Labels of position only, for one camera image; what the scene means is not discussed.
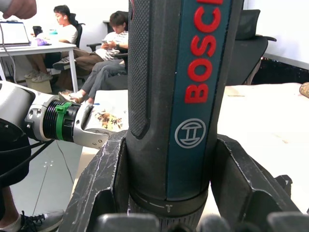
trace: jeans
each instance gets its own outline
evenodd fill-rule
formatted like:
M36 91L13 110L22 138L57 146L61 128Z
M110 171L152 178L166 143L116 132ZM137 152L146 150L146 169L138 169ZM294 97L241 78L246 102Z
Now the jeans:
M82 90L85 91L88 96L93 99L98 90L108 90L108 87L105 83L105 80L107 78L119 74L126 74L125 65L119 64L120 62L121 60L115 60L104 61L95 64L91 74L83 85Z

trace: black cable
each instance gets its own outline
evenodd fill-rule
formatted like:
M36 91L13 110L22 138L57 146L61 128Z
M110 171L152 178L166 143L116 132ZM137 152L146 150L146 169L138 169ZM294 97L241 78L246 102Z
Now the black cable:
M36 143L36 144L32 144L30 146L25 146L25 147L20 147L18 149L14 149L14 150L9 150L9 151L0 151L0 155L5 155L5 154L9 154L11 152L21 152L23 151L24 149L33 149L33 148L36 148L38 146L41 146L43 144L45 144L46 142L39 142L39 143Z
M59 150L60 150L60 152L61 152L61 154L62 154L62 156L63 156L64 162L66 163L67 169L68 169L69 174L70 174L70 177L71 177L72 184L74 184L73 177L72 177L72 174L71 174L70 169L69 169L69 167L68 167L68 164L67 164L66 158L64 157L63 151L61 150L61 148L60 148L60 146L59 146L59 144L58 144L58 141L57 141L57 140L56 140L56 144L57 144L57 146L58 146L58 148L59 148Z
M39 150L37 150L32 156L27 158L24 162L22 162L21 164L17 165L16 167L14 167L10 171L6 172L5 174L0 175L0 182L1 182L2 179L9 177L10 175L12 175L16 171L18 171L20 168L22 168L23 166L27 165L31 160L36 158L45 148L47 148L52 142L53 142L53 140L48 141L47 143L44 144L44 146L42 146Z

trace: cable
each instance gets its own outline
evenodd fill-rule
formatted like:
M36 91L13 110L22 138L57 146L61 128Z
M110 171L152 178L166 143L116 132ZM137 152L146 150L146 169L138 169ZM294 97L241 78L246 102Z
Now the cable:
M9 177L10 175L14 174L16 171L21 169L23 166L27 165L31 160L36 158L45 148L47 148L52 142L53 142L53 140L48 141L47 143L44 144L44 146L42 146L39 150L37 150L32 156L27 158L24 162L17 165L16 167L14 167L10 171L6 172L5 174L0 175L0 182L1 182L2 179Z
M5 154L9 154L11 152L20 152L20 151L23 151L24 149L33 149L35 147L38 147L38 146L41 146L43 144L45 144L46 142L39 142L39 143L36 143L36 144L33 144L33 145L30 145L30 146L25 146L25 147L20 147L18 149L14 149L14 150L9 150L9 151L0 151L0 155L5 155Z
M72 177L72 174L71 174L70 169L69 169L69 167L68 167L68 164L67 164L66 158L64 157L63 151L61 150L61 148L60 148L60 146L59 146L59 144L58 144L58 141L57 141L57 140L56 140L56 144L57 144L57 146L58 146L58 148L59 148L59 150L60 150L60 152L61 152L61 154L62 154L62 156L63 156L64 162L66 163L66 167L67 167L68 172L69 172L69 174L70 174L72 184L74 184L73 177Z
M15 61L14 61L13 57L9 54L8 50L6 50L6 47L5 47L5 44L4 44L4 35L3 35L3 29L2 29L1 23L0 23L0 30L1 30L1 36L2 36L2 46L3 46L3 49L5 50L5 53L11 58L11 61L13 62L13 70L14 70L13 79L14 79L15 84L17 84Z

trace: young man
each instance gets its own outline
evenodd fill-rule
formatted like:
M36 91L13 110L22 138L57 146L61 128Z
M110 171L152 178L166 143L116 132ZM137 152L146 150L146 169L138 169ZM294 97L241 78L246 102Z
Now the young man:
M123 61L113 60L100 62L95 64L81 90L77 93L68 94L67 91L64 91L58 94L62 100L74 103L82 103L85 96L88 95L89 98L86 103L93 104L98 90L108 90L105 80L119 74L126 74Z
M75 22L70 22L70 9L66 5L56 6L54 13L58 24L62 26L58 30L59 41L69 44L76 43L78 32L73 25ZM43 82L52 79L46 68L52 68L55 62L61 60L61 53L29 55L27 58L33 70L25 78L32 79L33 82Z
M94 65L99 62L113 60L114 54L119 53L118 47L126 48L128 45L127 18L122 13L113 13L110 17L110 25L114 32L109 33L103 41L100 49L89 53L80 49L74 49L76 68L92 71ZM53 65L54 69L64 71L70 68L68 53L63 53L64 58Z

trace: floor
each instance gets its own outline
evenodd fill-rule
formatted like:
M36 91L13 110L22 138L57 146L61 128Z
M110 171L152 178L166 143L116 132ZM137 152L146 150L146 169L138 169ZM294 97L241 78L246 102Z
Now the floor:
M70 200L72 178L76 176L81 153L81 146L57 141L33 159L28 176L12 186L18 211L24 210L26 215L31 216L53 210L65 210Z

